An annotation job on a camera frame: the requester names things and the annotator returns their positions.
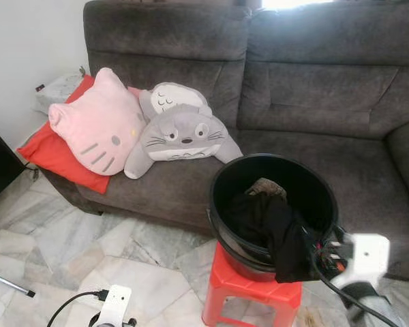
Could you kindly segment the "black garment white print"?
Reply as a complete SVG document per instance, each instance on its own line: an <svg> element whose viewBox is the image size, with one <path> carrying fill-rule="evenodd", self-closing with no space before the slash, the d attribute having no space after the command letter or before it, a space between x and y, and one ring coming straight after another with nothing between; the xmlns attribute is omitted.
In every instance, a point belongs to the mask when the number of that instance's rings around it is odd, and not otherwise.
<svg viewBox="0 0 409 327"><path fill-rule="evenodd" d="M276 194L238 194L219 211L256 265L279 283L317 280L313 252L335 227L330 206L300 209Z"/></svg>

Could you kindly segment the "khaki garment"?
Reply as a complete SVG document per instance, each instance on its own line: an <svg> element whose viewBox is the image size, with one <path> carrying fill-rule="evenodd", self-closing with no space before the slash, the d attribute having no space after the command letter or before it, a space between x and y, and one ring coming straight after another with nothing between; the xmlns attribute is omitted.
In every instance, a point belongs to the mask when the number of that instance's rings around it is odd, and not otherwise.
<svg viewBox="0 0 409 327"><path fill-rule="evenodd" d="M280 187L278 183L269 180L269 178L258 178L248 190L245 190L245 194L249 196L256 196L256 194L266 194L266 196L278 196L279 199L288 199L288 194L283 187Z"/></svg>

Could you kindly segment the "black plastic bucket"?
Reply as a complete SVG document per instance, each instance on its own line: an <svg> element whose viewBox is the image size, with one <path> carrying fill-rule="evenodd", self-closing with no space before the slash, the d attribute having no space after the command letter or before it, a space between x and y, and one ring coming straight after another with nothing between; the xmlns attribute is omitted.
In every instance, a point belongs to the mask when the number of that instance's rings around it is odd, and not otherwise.
<svg viewBox="0 0 409 327"><path fill-rule="evenodd" d="M329 184L319 174L292 159L258 153L233 159L224 165L215 175L209 190L208 219L211 227L223 249L240 264L255 273L270 273L252 261L251 256L245 252L249 245L243 244L239 237L226 227L218 212L230 199L238 194L245 194L245 190L258 178L269 178L283 187L288 194L286 200L295 208L329 206L335 212L335 225L339 220L339 210Z"/></svg>

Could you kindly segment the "red plastic stool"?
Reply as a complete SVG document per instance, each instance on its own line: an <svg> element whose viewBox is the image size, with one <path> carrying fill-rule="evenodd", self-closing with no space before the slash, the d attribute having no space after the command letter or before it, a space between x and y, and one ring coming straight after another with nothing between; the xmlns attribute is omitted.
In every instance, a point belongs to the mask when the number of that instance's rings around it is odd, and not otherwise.
<svg viewBox="0 0 409 327"><path fill-rule="evenodd" d="M278 283L267 272L254 272L240 264L219 244L215 247L209 277L207 299L202 321L205 325L219 323L255 327L238 319L224 317L222 311L228 297L238 297L274 309L270 327L292 327L303 297L303 283Z"/></svg>

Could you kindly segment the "dark grey fabric sofa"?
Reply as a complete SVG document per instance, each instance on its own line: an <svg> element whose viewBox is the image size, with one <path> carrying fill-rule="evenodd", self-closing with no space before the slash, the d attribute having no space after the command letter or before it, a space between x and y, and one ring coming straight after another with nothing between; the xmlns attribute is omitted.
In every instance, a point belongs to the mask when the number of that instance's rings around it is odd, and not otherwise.
<svg viewBox="0 0 409 327"><path fill-rule="evenodd" d="M387 237L387 277L409 280L409 1L93 0L82 21L91 69L201 91L243 153L320 175L341 227Z"/></svg>

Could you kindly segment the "grey cat plush toy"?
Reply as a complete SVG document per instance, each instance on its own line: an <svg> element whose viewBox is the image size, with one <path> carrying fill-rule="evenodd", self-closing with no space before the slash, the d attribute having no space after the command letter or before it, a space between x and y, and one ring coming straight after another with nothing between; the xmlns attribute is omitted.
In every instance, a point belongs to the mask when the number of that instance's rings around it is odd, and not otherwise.
<svg viewBox="0 0 409 327"><path fill-rule="evenodd" d="M179 105L155 115L133 147L123 172L141 178L157 161L215 157L224 164L243 154L227 127L200 107Z"/></svg>

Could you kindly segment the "grey white round plush cushion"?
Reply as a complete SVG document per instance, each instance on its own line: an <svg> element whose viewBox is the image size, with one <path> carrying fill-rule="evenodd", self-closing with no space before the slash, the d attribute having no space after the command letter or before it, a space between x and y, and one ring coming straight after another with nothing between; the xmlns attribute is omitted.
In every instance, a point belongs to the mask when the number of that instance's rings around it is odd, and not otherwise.
<svg viewBox="0 0 409 327"><path fill-rule="evenodd" d="M177 83L159 83L152 90L141 90L137 93L141 112L147 122L160 113L179 105L196 107L199 113L213 115L207 99L200 91Z"/></svg>

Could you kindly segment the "pink cat face cushion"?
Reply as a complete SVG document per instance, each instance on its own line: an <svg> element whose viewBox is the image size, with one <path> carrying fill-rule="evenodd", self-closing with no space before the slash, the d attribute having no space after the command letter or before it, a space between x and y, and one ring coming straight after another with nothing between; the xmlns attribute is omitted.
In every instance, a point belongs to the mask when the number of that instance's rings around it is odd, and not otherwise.
<svg viewBox="0 0 409 327"><path fill-rule="evenodd" d="M48 121L77 161L102 176L123 171L147 125L137 97L108 67L77 100L49 106Z"/></svg>

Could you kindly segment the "red cushion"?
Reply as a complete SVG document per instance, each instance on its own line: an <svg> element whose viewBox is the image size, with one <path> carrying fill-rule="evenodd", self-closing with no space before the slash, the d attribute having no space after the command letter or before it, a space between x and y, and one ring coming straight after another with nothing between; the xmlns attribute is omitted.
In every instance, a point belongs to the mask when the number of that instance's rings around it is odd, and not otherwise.
<svg viewBox="0 0 409 327"><path fill-rule="evenodd" d="M62 104L70 104L82 96L84 91L92 87L95 75L85 76L82 84ZM55 172L72 183L87 187L96 193L104 194L107 191L111 176L102 176L84 168L72 155L67 143L51 129L49 121L45 122L45 125L17 151L33 165Z"/></svg>

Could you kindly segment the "white lace covered side table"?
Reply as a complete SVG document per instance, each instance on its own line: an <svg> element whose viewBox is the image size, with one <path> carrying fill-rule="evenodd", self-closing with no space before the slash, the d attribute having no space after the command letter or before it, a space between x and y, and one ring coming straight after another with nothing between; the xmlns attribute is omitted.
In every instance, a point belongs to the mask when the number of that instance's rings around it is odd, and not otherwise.
<svg viewBox="0 0 409 327"><path fill-rule="evenodd" d="M74 74L65 74L53 81L38 85L35 88L35 106L34 110L48 113L48 107L52 104L61 104L70 97L70 95L82 84L85 74L74 72Z"/></svg>

